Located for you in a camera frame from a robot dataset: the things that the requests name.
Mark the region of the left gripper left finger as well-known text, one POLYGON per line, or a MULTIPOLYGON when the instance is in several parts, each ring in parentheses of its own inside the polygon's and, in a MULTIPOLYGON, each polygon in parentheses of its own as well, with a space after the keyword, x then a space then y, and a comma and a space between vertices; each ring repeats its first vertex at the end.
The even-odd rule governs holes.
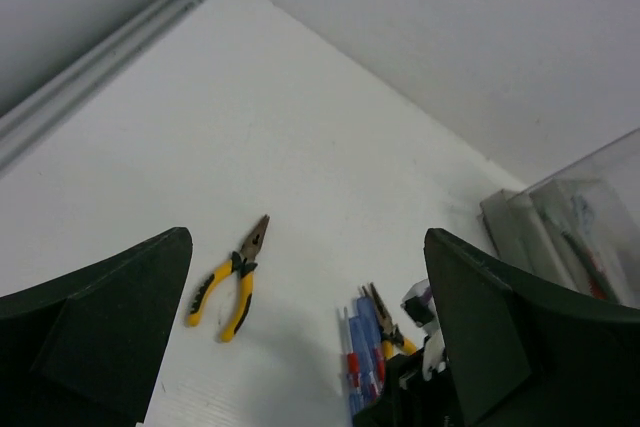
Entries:
POLYGON ((174 227, 2 297, 2 425, 143 423, 192 252, 174 227))

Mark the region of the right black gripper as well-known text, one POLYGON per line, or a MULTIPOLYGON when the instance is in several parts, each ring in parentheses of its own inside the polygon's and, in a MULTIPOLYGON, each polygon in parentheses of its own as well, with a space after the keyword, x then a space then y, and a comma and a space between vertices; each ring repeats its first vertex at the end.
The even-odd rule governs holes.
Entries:
POLYGON ((385 364, 381 395, 353 417, 354 426, 449 426, 450 373, 425 380, 423 355, 395 355, 385 364))

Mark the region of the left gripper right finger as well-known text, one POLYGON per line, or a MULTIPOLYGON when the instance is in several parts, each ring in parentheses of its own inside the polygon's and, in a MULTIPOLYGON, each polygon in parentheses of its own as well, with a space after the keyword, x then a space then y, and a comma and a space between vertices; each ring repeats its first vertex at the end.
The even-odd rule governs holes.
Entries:
POLYGON ((467 426, 636 426, 639 312, 506 264, 441 228, 424 257, 467 426))

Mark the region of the large blue screwdriver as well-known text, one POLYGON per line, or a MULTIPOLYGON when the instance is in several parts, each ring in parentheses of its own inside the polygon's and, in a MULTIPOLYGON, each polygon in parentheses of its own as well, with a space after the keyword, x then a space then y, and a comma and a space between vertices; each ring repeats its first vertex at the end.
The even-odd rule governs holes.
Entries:
POLYGON ((359 355, 361 370, 367 378, 369 397, 376 399, 382 392, 385 375, 378 320, 373 301, 369 297, 361 294, 355 300, 355 308, 356 315, 352 324, 356 326, 356 333, 352 335, 352 339, 357 346, 354 350, 359 355))

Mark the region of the small blue screwdriver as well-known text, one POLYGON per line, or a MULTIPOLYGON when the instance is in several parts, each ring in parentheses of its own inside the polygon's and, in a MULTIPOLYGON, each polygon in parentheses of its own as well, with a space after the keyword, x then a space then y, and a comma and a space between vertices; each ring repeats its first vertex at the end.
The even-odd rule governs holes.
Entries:
POLYGON ((346 364, 347 379, 349 385, 349 409, 354 417, 364 408, 364 395, 362 391, 362 380, 359 366, 359 359, 354 351, 350 328, 349 310, 343 308, 345 334, 346 334, 346 364))

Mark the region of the clear plastic drawer container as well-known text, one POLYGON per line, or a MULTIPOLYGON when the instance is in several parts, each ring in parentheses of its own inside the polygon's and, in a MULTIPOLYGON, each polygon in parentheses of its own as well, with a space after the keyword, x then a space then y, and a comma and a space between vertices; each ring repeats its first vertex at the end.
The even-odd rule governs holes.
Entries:
POLYGON ((480 207, 502 261, 592 296, 585 271, 547 220, 551 217, 591 251, 619 304, 638 307, 638 131, 524 190, 500 190, 480 207))

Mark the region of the red handled adjustable wrench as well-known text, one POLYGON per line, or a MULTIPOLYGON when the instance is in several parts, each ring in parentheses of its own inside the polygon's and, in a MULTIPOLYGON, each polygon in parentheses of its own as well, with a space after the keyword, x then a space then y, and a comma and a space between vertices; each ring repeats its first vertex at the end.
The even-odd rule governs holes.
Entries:
POLYGON ((559 232, 573 255, 578 259, 586 273, 590 294, 597 299, 619 304, 619 298, 610 286, 606 276, 597 268, 597 263, 591 251, 577 240, 569 230, 551 217, 547 217, 551 225, 559 232))

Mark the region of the yellow needle nose pliers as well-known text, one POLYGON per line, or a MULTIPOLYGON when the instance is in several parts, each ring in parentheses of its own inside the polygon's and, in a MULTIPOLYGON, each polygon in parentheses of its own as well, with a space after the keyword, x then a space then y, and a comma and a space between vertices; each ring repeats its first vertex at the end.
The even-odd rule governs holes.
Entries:
POLYGON ((361 291, 373 304, 373 312, 378 324, 381 336, 381 350, 384 358, 389 360, 398 349, 402 354, 411 356, 418 350, 400 331, 398 325, 393 321, 384 301, 373 283, 361 287, 361 291))

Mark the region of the yellow combination pliers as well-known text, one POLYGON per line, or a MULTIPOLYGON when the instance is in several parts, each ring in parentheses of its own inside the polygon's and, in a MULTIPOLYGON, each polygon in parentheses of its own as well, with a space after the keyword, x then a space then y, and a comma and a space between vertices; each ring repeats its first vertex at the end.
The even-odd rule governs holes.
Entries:
POLYGON ((203 317, 209 297, 215 288, 229 277, 237 278, 237 301, 229 321, 219 334, 221 342, 231 342, 248 316, 254 291, 254 272, 258 266, 256 257, 260 253, 270 216, 263 215, 229 258, 216 267, 198 286, 189 305, 186 324, 197 326, 203 317))

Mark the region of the aluminium table frame rail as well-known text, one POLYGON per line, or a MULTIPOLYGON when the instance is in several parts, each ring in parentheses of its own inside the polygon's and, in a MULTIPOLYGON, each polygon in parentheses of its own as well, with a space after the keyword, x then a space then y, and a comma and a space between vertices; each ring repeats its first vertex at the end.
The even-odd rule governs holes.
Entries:
POLYGON ((156 0, 1 117, 1 170, 73 115, 206 0, 156 0))

